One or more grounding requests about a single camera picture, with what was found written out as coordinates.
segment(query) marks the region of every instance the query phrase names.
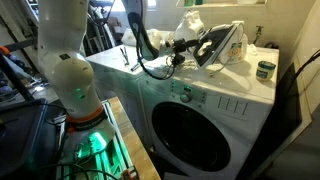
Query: black panel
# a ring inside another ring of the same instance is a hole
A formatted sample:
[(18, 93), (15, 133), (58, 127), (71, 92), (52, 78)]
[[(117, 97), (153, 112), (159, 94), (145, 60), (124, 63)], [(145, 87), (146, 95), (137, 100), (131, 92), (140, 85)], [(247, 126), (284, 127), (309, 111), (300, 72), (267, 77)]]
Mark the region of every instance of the black panel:
[(203, 171), (219, 171), (230, 161), (221, 132), (204, 116), (177, 103), (161, 103), (152, 114), (153, 128), (169, 151)]

